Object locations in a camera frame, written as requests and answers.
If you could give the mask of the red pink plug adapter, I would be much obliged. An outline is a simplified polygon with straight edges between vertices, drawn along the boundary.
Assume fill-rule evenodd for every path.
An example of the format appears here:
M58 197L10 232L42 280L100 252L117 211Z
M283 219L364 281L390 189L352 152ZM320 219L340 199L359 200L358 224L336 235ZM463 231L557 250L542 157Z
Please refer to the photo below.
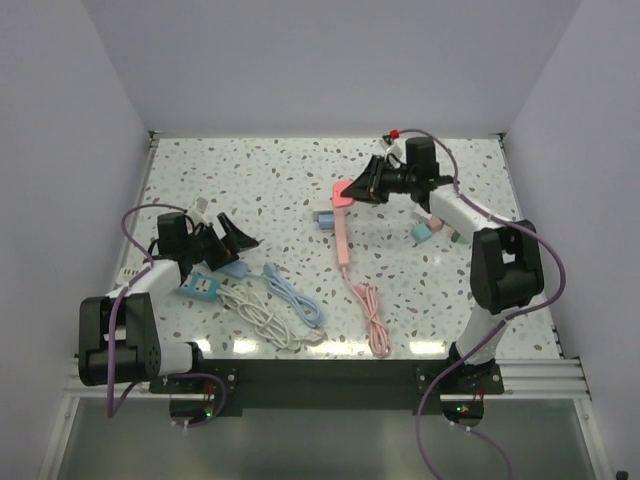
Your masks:
M342 193L352 184L352 181L341 180L336 182L332 188L332 207L334 209L348 208L355 203L351 197L344 197Z

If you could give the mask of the blue power strip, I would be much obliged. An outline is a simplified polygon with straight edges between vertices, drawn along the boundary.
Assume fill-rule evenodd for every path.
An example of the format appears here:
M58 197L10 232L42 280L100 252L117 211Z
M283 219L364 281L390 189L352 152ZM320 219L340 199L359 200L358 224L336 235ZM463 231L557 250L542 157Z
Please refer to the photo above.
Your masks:
M250 274L250 267L246 262L237 260L219 268L218 272L228 277L242 280Z

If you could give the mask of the pink power strip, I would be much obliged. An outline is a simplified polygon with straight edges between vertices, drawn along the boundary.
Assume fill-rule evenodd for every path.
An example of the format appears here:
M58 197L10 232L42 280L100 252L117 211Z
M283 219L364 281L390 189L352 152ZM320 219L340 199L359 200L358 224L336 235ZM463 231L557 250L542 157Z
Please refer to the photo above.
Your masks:
M346 209L352 204L353 202L351 199L343 199L340 195L332 200L337 261L341 268L346 268L349 265Z

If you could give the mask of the teal power strip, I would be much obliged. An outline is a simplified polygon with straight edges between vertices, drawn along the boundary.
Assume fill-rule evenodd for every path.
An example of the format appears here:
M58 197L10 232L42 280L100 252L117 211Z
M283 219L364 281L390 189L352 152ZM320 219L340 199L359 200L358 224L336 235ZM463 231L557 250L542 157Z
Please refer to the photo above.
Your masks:
M203 302L215 302L220 283L215 278L199 272L190 273L175 293L190 299Z

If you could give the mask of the white charger cube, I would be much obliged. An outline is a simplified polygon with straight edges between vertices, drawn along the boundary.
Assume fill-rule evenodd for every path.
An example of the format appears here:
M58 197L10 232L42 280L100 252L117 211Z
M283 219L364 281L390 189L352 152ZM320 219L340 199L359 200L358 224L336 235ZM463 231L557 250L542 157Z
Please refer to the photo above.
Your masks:
M411 215L416 221L423 223L429 222L431 218L431 214L419 204L414 205Z

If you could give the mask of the teal plug adapter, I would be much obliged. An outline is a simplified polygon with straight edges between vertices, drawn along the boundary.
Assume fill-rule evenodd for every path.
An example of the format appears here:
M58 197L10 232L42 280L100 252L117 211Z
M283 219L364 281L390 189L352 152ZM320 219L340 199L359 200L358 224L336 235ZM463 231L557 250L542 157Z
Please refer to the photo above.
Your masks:
M411 237L417 244L428 241L432 236L433 232L426 224L416 224L411 229Z

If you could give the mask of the salmon plug adapter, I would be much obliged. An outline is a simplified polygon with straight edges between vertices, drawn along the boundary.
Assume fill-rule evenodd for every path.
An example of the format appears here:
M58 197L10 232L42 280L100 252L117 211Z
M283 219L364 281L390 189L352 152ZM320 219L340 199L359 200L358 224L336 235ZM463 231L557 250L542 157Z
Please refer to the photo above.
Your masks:
M428 227L432 232L439 232L445 226L445 222L437 216L432 216L428 221Z

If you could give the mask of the green plug adapter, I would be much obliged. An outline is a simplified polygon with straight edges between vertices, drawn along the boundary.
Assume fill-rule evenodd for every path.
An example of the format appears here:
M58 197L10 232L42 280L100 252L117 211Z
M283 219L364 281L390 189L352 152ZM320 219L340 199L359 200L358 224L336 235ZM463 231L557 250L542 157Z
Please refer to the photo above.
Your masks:
M456 244L461 245L470 245L471 242L467 240L464 236L462 236L459 232L454 231L450 237L451 241Z

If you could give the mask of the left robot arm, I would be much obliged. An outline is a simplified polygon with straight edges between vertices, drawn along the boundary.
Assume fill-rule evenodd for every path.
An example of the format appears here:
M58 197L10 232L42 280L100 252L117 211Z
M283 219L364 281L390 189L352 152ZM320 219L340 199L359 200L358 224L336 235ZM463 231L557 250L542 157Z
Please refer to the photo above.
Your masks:
M225 214L217 219L222 237L212 225L196 223L182 212L158 216L158 252L148 255L142 271L120 288L82 301L77 358L84 385L146 382L166 375L185 392L205 385L207 368L196 361L191 343L161 343L156 310L195 265L204 263L215 271L259 246Z

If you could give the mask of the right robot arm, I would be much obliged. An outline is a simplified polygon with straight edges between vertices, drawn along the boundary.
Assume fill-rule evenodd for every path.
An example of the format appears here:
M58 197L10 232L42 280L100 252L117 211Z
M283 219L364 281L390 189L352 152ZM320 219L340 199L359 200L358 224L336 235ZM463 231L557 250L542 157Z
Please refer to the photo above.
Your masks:
M444 175L437 160L440 140L413 130L405 159L374 155L364 171L340 193L347 201L384 204L407 194L443 220L471 245L469 284L474 300L467 325L451 345L447 366L435 377L459 393L469 392L490 372L507 324L544 287L538 238L527 220L508 221L489 213L460 191L458 175Z

